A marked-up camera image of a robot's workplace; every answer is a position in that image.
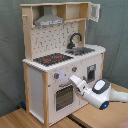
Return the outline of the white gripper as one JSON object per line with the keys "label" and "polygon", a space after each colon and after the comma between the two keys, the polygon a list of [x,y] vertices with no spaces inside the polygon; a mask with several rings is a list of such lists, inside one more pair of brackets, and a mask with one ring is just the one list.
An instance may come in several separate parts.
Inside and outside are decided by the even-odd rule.
{"label": "white gripper", "polygon": [[88,97],[87,91],[89,89],[89,86],[85,80],[72,75],[70,77],[70,82],[72,83],[74,91],[78,97],[80,97],[81,99],[86,99]]}

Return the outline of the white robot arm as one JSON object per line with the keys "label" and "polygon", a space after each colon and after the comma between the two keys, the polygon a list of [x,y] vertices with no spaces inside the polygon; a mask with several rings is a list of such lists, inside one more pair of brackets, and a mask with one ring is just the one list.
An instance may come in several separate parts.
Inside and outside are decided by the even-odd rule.
{"label": "white robot arm", "polygon": [[106,79],[99,79],[93,87],[75,75],[70,81],[78,97],[100,110],[106,109],[110,102],[128,103],[128,93],[115,91]]}

